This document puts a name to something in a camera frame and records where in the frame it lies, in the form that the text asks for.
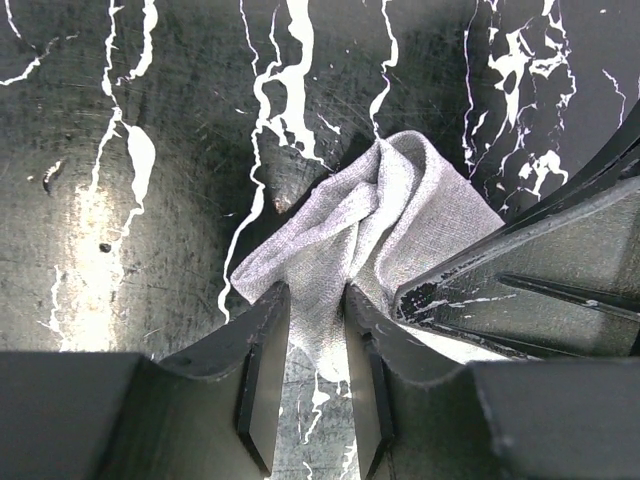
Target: crumpled fabric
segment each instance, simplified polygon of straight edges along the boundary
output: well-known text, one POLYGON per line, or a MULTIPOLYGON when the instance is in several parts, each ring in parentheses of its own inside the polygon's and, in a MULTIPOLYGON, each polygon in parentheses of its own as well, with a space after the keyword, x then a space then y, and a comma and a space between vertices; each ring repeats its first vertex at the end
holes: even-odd
POLYGON ((291 343, 325 379, 346 380, 339 303, 347 282, 393 318, 401 284, 502 225, 422 134, 401 132, 376 140, 316 187, 299 212, 240 264, 231 283, 253 303, 274 282, 287 282, 291 343))

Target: white marble veining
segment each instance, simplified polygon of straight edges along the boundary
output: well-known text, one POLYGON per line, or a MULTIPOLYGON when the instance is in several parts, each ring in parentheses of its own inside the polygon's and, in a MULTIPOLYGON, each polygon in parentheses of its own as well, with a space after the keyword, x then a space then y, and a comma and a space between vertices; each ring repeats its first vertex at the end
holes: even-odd
POLYGON ((346 446, 346 451, 344 452, 344 462, 342 462, 342 473, 340 474, 340 478, 338 480, 344 480, 346 476, 349 474, 349 468, 353 464, 353 459, 358 454, 358 446, 356 443, 356 439, 353 439, 353 443, 351 445, 346 446))
MULTIPOLYGON (((155 146, 146 132, 141 127, 130 126, 124 121, 110 78, 113 69, 112 52, 116 48, 116 15, 123 8, 125 7, 116 6, 115 0, 110 0, 107 10, 110 29, 104 41, 106 65, 100 85, 104 95, 112 102, 112 114, 98 144, 91 169, 91 182, 86 189, 76 187, 75 204, 72 206, 74 214, 70 216, 74 222, 74 225, 70 226, 73 233, 70 235, 70 242, 74 256, 60 267, 64 268, 68 276, 65 288, 71 298, 69 304, 63 306, 65 318, 61 324, 64 325, 62 330, 69 333, 68 336, 72 340, 66 341, 63 336, 63 349, 100 351, 117 348, 112 330, 114 323, 118 321, 117 312, 123 310, 117 301, 117 292, 125 276, 121 247, 130 234, 134 217, 144 213, 144 199, 156 159, 155 146), (116 218, 114 202, 109 192, 100 189, 99 182, 105 148, 114 137, 121 137, 117 132, 118 125, 122 125, 127 131, 126 146, 134 171, 131 191, 137 206, 129 211, 122 227, 114 229, 111 227, 116 218), (112 237, 114 233, 117 237, 109 243, 109 250, 97 253, 98 244, 103 242, 105 237, 112 237)), ((153 0, 145 1, 143 12, 144 48, 137 66, 125 77, 127 81, 143 76, 153 61, 151 31, 158 21, 158 12, 153 0)), ((54 309, 56 312, 61 310, 57 302, 54 302, 54 309)))
MULTIPOLYGON (((551 133, 555 133, 556 137, 564 130, 564 121, 563 121, 563 113, 569 106, 569 102, 571 98, 576 94, 576 79, 575 75, 571 70, 571 65, 569 63, 569 55, 571 53, 571 48, 569 46, 569 40, 567 37, 567 32, 563 26, 562 22, 562 12, 560 10, 560 5, 556 2, 556 0, 545 0, 540 16, 543 17, 548 26, 543 31, 543 42, 546 48, 546 52, 544 55, 540 55, 538 52, 534 51, 534 49, 529 45, 529 42, 525 38, 524 33, 527 32, 532 25, 533 18, 527 20, 521 27, 509 31, 504 32, 504 37, 507 43, 508 51, 500 56, 494 56, 494 53, 491 52, 488 58, 487 65, 492 70, 498 72, 501 76, 501 80, 499 80, 494 88, 500 92, 504 96, 505 108, 502 112, 502 120, 500 122, 500 127, 498 128, 497 133, 493 136, 493 140, 490 140, 485 143, 483 148, 483 153, 479 154, 478 148, 475 143, 475 136, 481 130, 486 120, 486 112, 482 112, 474 122, 469 119, 472 118, 472 113, 475 109, 473 92, 472 92, 472 82, 470 79, 470 64, 469 64, 469 56, 467 50, 468 43, 468 35, 475 20, 478 9, 482 5, 482 3, 489 3, 491 7, 491 27, 488 32, 488 43, 489 46, 493 44, 495 36, 497 34, 502 33, 502 29, 496 27, 496 25, 500 25, 500 8, 499 8, 499 0, 477 0, 476 8, 474 10, 474 14, 470 20, 470 23, 465 31, 465 60, 467 63, 467 77, 465 79, 467 85, 467 94, 469 101, 469 108, 465 113, 464 117, 464 133, 462 138, 462 147, 465 154, 465 163, 469 167, 469 176, 473 177, 473 175, 477 172, 478 167, 482 163, 483 159, 492 151, 493 147, 497 144, 499 140, 503 138, 503 135, 506 133, 515 132, 515 142, 513 144, 513 148, 509 153, 504 155, 501 159, 501 166, 497 175, 504 176, 505 174, 505 166, 507 162, 512 158, 512 156, 519 151, 524 150, 527 152, 527 139, 528 136, 532 133, 533 125, 531 125, 523 116, 523 114, 529 110, 539 110, 541 108, 548 108, 546 106, 538 104, 538 83, 542 80, 548 81, 550 75, 558 69, 562 69, 564 75, 566 75, 569 80, 569 88, 565 91, 558 93, 558 99, 555 102, 554 108, 556 110, 557 124, 553 127, 552 131, 549 132, 548 137, 551 136, 551 133), (513 78, 515 80, 513 88, 509 88, 508 90, 505 88, 505 82, 507 79, 513 78), (533 83, 535 98, 532 102, 522 102, 521 99, 521 86, 524 79, 530 79, 533 83)), ((536 155, 533 153, 528 154, 530 168, 521 166, 521 178, 528 179, 530 174, 537 175, 537 181, 535 183, 535 187, 533 188, 517 188, 514 192, 526 191, 528 193, 532 193, 540 198, 540 188, 544 179, 547 177, 549 173, 558 174, 563 177, 563 180, 566 182, 568 178, 568 174, 565 170, 560 168, 560 157, 557 153, 558 144, 556 141, 550 141, 549 143, 549 151, 553 151, 554 157, 553 161, 550 162, 549 154, 544 154, 540 158, 536 158, 536 155)), ((506 203, 503 204, 501 211, 507 211, 508 205, 506 203)))
POLYGON ((309 426, 309 428, 304 434, 305 444, 309 443, 309 437, 313 433, 313 430, 316 428, 316 425, 318 424, 318 422, 320 421, 320 418, 322 417, 322 410, 320 409, 320 407, 324 403, 326 403, 329 399, 331 399, 331 397, 327 393, 320 391, 320 389, 318 388, 318 371, 316 370, 315 388, 313 390, 313 397, 311 397, 311 401, 313 402, 313 408, 311 409, 311 412, 314 413, 315 416, 313 417, 313 421, 311 422, 311 425, 309 426))
POLYGON ((611 81, 611 83, 613 84, 613 88, 616 91, 616 94, 619 95, 620 98, 622 98, 622 105, 620 107, 620 119, 619 119, 620 121, 618 122, 618 128, 620 128, 620 125, 622 125, 622 122, 624 121, 624 111, 627 104, 627 96, 620 91, 620 85, 618 84, 618 80, 616 80, 616 78, 613 75, 607 72, 604 68, 602 69, 602 73, 604 73, 604 75, 611 81))
MULTIPOLYGON (((251 171, 249 172, 249 179, 256 185, 256 191, 253 196, 253 203, 251 204, 251 211, 249 212, 249 215, 240 223, 235 232, 233 232, 233 236, 231 237, 231 242, 229 244, 227 255, 224 261, 222 273, 224 287, 218 295, 218 309, 223 313, 225 317, 225 323, 229 323, 230 321, 229 310, 226 306, 227 296, 231 291, 231 281, 229 280, 229 264, 231 263, 231 259, 233 258, 233 254, 238 245, 240 234, 245 228, 247 228, 248 225, 254 222, 264 210, 265 185, 256 178, 255 174, 262 166, 262 160, 260 158, 260 146, 258 145, 258 136, 262 134, 265 127, 270 127, 269 116, 271 115, 271 103, 269 102, 269 98, 267 97, 267 95, 264 93, 263 87, 271 79, 271 72, 273 71, 273 69, 282 65, 280 47, 278 46, 278 43, 275 39, 276 17, 278 14, 278 8, 279 7, 276 7, 273 10, 273 14, 271 15, 271 29, 269 31, 269 40, 271 42, 271 45, 273 46, 276 58, 275 60, 271 61, 269 65, 267 65, 267 68, 263 73, 256 76, 253 83, 253 94, 258 100, 260 107, 258 109, 258 117, 256 118, 255 128, 253 129, 253 132, 251 132, 251 144, 253 145, 254 164, 251 168, 251 171)), ((247 41, 250 41, 250 37, 248 34, 249 27, 246 23, 245 27, 247 28, 247 41)))
POLYGON ((375 120, 376 114, 380 111, 380 107, 382 106, 382 102, 385 97, 391 90, 391 81, 387 76, 387 69, 389 67, 395 67, 398 64, 398 40, 393 35, 393 30, 391 28, 391 20, 389 20, 389 14, 387 13, 387 6, 392 0, 382 0, 381 12, 384 17, 384 24, 387 28, 387 35, 389 35, 389 40, 391 41, 391 55, 389 59, 382 62, 382 79, 384 80, 385 86, 384 89, 373 99, 371 105, 369 106, 369 118, 371 119, 371 123, 373 124, 373 133, 376 138, 380 138, 380 134, 378 133, 379 126, 378 122, 375 120))

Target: gray towel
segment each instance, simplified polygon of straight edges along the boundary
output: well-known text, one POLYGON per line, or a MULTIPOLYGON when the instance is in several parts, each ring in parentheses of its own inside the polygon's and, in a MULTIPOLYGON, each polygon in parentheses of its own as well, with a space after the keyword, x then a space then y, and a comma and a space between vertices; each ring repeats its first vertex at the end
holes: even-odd
POLYGON ((233 272, 255 302, 291 288, 290 341, 329 381, 348 379, 339 302, 354 282, 392 318, 399 285, 502 226, 470 183, 420 133, 379 139, 315 188, 300 211, 233 272))

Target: white streak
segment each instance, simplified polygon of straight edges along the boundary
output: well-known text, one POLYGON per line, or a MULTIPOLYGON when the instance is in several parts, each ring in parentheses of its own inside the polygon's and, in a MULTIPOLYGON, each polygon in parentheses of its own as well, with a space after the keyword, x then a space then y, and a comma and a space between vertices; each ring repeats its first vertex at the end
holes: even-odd
POLYGON ((471 131, 471 136, 475 136, 476 133, 478 133, 478 130, 480 130, 480 127, 482 127, 482 125, 484 125, 484 120, 487 117, 487 114, 489 113, 489 111, 483 112, 480 115, 480 118, 478 118, 478 124, 473 127, 473 130, 471 131))
POLYGON ((371 105, 369 106, 369 118, 371 119, 371 123, 373 124, 373 133, 376 138, 380 138, 378 134, 378 123, 375 121, 375 115, 380 111, 380 107, 382 106, 382 102, 384 101, 387 93, 391 90, 391 81, 387 77, 387 68, 395 67, 398 64, 398 40, 393 35, 393 31, 391 30, 391 22, 389 21, 389 15, 387 15, 387 4, 391 2, 391 0, 382 0, 382 16, 384 17, 384 23, 387 27, 387 34, 389 35, 389 39, 391 40, 391 56, 389 60, 385 60, 382 62, 382 78, 385 81, 385 87, 382 92, 378 94, 376 98, 373 99, 371 105))
POLYGON ((316 416, 313 418, 313 421, 311 422, 311 426, 304 434, 305 445, 309 443, 309 436, 311 435, 313 430, 316 428, 316 425, 318 424, 320 417, 322 417, 322 410, 320 410, 319 407, 321 407, 322 404, 324 404, 326 401, 328 401, 331 398, 328 394, 321 392, 320 389, 318 388, 318 371, 317 370, 316 370, 315 379, 316 379, 315 389, 313 391, 313 397, 311 397, 311 402, 313 403, 313 408, 311 409, 311 412, 315 413, 316 416))
MULTIPOLYGON (((354 438, 353 443, 351 445, 347 445, 345 448, 347 451, 344 452, 344 456, 347 458, 344 460, 344 462, 342 462, 342 473, 340 474, 340 478, 338 480, 343 480, 344 477, 347 475, 347 473, 349 473, 349 467, 353 463, 353 459, 358 453, 358 445, 356 443, 356 439, 354 438)), ((358 475, 359 472, 354 472, 354 473, 355 473, 354 478, 359 478, 359 475, 358 475)))
POLYGON ((9 26, 11 27, 11 30, 13 30, 13 33, 15 33, 16 37, 18 37, 22 41, 25 41, 24 38, 22 38, 22 35, 20 34, 18 27, 16 27, 16 24, 13 23, 13 13, 11 13, 11 4, 9 3, 9 0, 4 0, 4 9, 7 12, 7 21, 9 22, 9 26))
MULTIPOLYGON (((151 37, 151 31, 156 28, 158 24, 158 9, 155 6, 155 0, 144 0, 142 11, 144 12, 144 21, 142 24, 144 46, 140 54, 138 66, 131 69, 129 75, 126 77, 128 81, 143 76, 153 61, 153 38, 151 37)), ((118 79, 116 85, 120 85, 120 79, 118 79)))
POLYGON ((60 304, 58 303, 58 291, 60 290, 60 285, 62 284, 62 272, 60 271, 58 265, 54 265, 53 268, 56 271, 56 280, 51 286, 51 303, 53 304, 53 307, 51 308, 51 313, 49 314, 49 322, 44 323, 38 321, 38 323, 62 337, 60 351, 63 352, 68 350, 67 338, 64 333, 62 333, 62 330, 60 330, 60 322, 58 321, 58 318, 56 316, 56 313, 58 312, 58 310, 60 310, 60 304))
POLYGON ((515 298, 515 297, 516 297, 516 294, 513 293, 511 295, 505 295, 503 297, 472 298, 471 300, 465 300, 464 302, 450 303, 447 306, 451 307, 451 308, 464 308, 466 305, 469 305, 470 303, 495 302, 495 301, 498 301, 498 300, 507 300, 509 298, 515 298))
POLYGON ((340 127, 336 127, 331 125, 322 115, 318 114, 318 117, 320 118, 320 120, 322 120, 324 122, 324 124, 327 126, 327 128, 329 130, 332 130, 333 132, 337 133, 338 135, 340 135, 340 127))
POLYGON ((277 13, 278 7, 275 8, 271 16, 271 31, 269 33, 269 39, 271 40, 271 44, 273 45, 276 52, 276 59, 269 63, 264 73, 258 75, 253 83, 253 94, 260 104, 260 109, 258 110, 256 126, 253 129, 253 132, 251 132, 251 143, 253 144, 253 155, 255 158, 255 163, 251 168, 251 171, 249 172, 249 179, 256 185, 256 193, 253 196, 253 203, 251 204, 251 211, 249 215, 242 221, 242 223, 240 223, 236 231, 233 233, 233 237, 231 238, 231 243, 229 245, 229 250, 227 251, 227 257, 224 261, 222 273, 224 288, 218 295, 218 309, 224 314, 225 324, 229 323, 230 320, 229 310, 227 310, 226 307, 227 295, 231 291, 231 282, 229 281, 229 264, 231 263, 231 259, 233 258, 233 253, 235 252, 240 234, 245 228, 247 228, 249 224, 254 222, 260 216, 262 210, 264 209, 265 185, 255 177, 255 174, 258 168, 260 168, 260 166, 262 165, 262 161, 260 159, 260 148, 258 147, 258 135, 262 133, 264 127, 270 127, 269 115, 271 114, 271 104, 269 103, 269 98, 263 91, 263 87, 265 83, 271 80, 272 70, 275 67, 282 65, 282 61, 280 58, 280 47, 278 47, 278 44, 275 40, 275 23, 277 13))
POLYGON ((308 130, 304 121, 306 93, 304 88, 304 78, 311 70, 313 61, 314 31, 309 19, 309 0, 287 0, 291 23, 289 33, 302 44, 302 58, 297 65, 288 65, 282 72, 273 75, 270 80, 278 80, 287 90, 287 104, 284 112, 273 117, 269 122, 269 128, 278 135, 280 145, 287 145, 284 136, 283 125, 286 130, 293 133, 294 142, 302 144, 302 149, 298 149, 300 154, 308 160, 317 160, 324 165, 324 160, 315 155, 316 140, 312 131, 308 130))
MULTIPOLYGON (((469 167, 469 173, 471 173, 471 167, 473 166, 473 157, 477 153, 476 146, 473 142, 472 138, 469 138, 469 114, 473 111, 475 104, 473 102, 473 95, 471 94, 471 65, 469 64, 469 31, 471 30, 471 24, 476 18, 478 14, 478 4, 480 0, 476 0, 476 8, 473 11, 473 15, 471 16, 471 20, 469 20, 469 24, 467 25, 466 30, 464 31, 464 60, 467 66, 467 73, 465 75, 465 85, 467 86, 467 101, 469 102, 469 108, 464 113, 464 132, 462 134, 462 149, 464 150, 464 163, 469 167)), ((482 121, 484 122, 484 117, 486 116, 486 112, 483 114, 482 121)), ((471 137, 478 131, 480 125, 477 125, 476 128, 473 129, 471 133, 471 137)))
POLYGON ((29 65, 27 65, 27 68, 25 68, 24 71, 20 75, 18 75, 17 77, 8 78, 7 80, 0 80, 0 85, 2 85, 3 87, 7 87, 7 86, 11 85, 12 83, 20 82, 22 80, 26 80, 27 77, 29 75, 31 75, 31 72, 33 72, 36 69, 36 67, 39 67, 41 65, 40 61, 49 56, 49 54, 51 53, 51 46, 57 41, 58 41, 58 37, 55 37, 53 40, 51 40, 47 44, 47 47, 45 48, 44 53, 42 55, 39 55, 36 58, 34 58, 31 61, 31 63, 29 63, 29 65))
POLYGON ((249 49, 253 52, 253 60, 251 61, 251 69, 253 70, 253 76, 258 76, 258 71, 256 70, 256 64, 260 57, 258 56, 258 52, 255 48, 253 48, 253 44, 251 43, 251 36, 249 35, 249 23, 247 23, 247 14, 244 11, 244 0, 240 0, 240 16, 242 17, 242 23, 244 24, 244 36, 247 39, 247 45, 249 49))
POLYGON ((309 466, 309 464, 307 462, 302 462, 302 464, 307 467, 307 470, 309 470, 309 475, 307 475, 307 480, 311 480, 313 478, 313 470, 311 470, 311 467, 309 466))
POLYGON ((513 197, 516 193, 521 192, 522 191, 522 187, 518 187, 516 188, 513 192, 511 192, 509 195, 507 195, 507 198, 504 199, 504 202, 502 202, 502 206, 500 207, 500 209, 498 210, 498 214, 500 213, 507 213, 509 211, 509 205, 507 205, 507 202, 509 201, 509 199, 511 197, 513 197))
POLYGON ((620 91, 620 85, 618 85, 618 81, 615 79, 615 77, 609 74, 609 72, 607 72, 604 68, 602 69, 602 73, 604 73, 605 76, 609 80, 611 80, 611 83, 613 83, 613 88, 615 88, 616 93, 622 97, 622 108, 620 109, 620 121, 618 122, 618 128, 620 128, 620 126, 622 125, 622 122, 624 121, 624 109, 627 103, 627 96, 620 91))
MULTIPOLYGON (((497 1, 491 1, 491 7, 494 13, 497 14, 497 1)), ((538 108, 544 108, 544 105, 538 105, 537 95, 538 89, 536 82, 540 80, 540 78, 544 80, 548 80, 551 74, 556 71, 558 68, 563 67, 566 69, 566 77, 569 79, 569 88, 563 92, 559 93, 559 99, 555 104, 555 109, 557 112, 557 125, 553 127, 553 129, 548 132, 547 136, 551 139, 552 144, 548 147, 549 151, 557 151, 558 146, 558 138, 562 131, 564 131, 564 121, 563 121, 563 113, 567 109, 571 98, 576 94, 576 78, 573 72, 571 71, 571 67, 569 64, 569 55, 571 54, 571 48, 569 46, 569 40, 567 38, 567 32, 563 26, 562 21, 562 12, 560 11, 560 7, 557 4, 556 0, 545 0, 544 5, 542 7, 541 16, 546 18, 548 21, 548 27, 543 30, 544 34, 544 52, 534 52, 533 49, 529 46, 523 33, 529 28, 532 19, 529 19, 522 27, 514 30, 513 32, 509 32, 505 34, 505 38, 507 41, 508 52, 504 55, 501 55, 498 58, 495 58, 493 53, 489 56, 488 66, 498 73, 502 79, 494 85, 496 90, 504 92, 504 98, 506 103, 506 108, 504 111, 504 118, 499 128, 499 131, 493 141, 489 142, 486 145, 485 152, 482 156, 477 160, 471 162, 474 164, 473 170, 470 173, 470 177, 477 171, 480 162, 483 158, 488 154, 488 152, 493 148, 493 146, 498 142, 499 138, 505 132, 516 132, 516 140, 513 146, 513 149, 502 157, 502 161, 500 164, 499 173, 502 175, 505 174, 505 165, 507 161, 518 151, 526 150, 526 138, 531 133, 532 128, 529 125, 529 120, 527 117, 523 116, 523 113, 528 109, 537 110, 538 108), (554 40, 557 38, 556 36, 551 36, 549 33, 551 31, 555 31, 560 34, 560 41, 554 40), (521 96, 520 96, 520 86, 522 84, 523 79, 525 78, 525 74, 528 73, 530 75, 531 81, 533 82, 534 87, 534 100, 532 103, 521 106, 521 96), (505 82, 508 78, 515 79, 515 85, 513 90, 506 91, 505 82)), ((493 41, 494 34, 490 34, 489 43, 491 44, 493 41)), ((554 161, 558 161, 557 171, 561 171, 559 169, 560 159, 559 157, 553 159, 554 161)), ((522 178, 526 178, 529 176, 531 170, 533 170, 536 174, 541 172, 543 176, 550 171, 545 167, 541 166, 538 163, 536 166, 532 167, 530 165, 523 166, 520 170, 520 176, 522 178)), ((538 185, 533 190, 529 189, 519 189, 516 191, 525 190, 529 193, 533 191, 538 198, 540 198, 539 190, 541 186, 541 182, 543 181, 538 179, 536 184, 538 185)), ((503 205, 502 210, 506 210, 508 207, 506 206, 506 202, 503 205)))

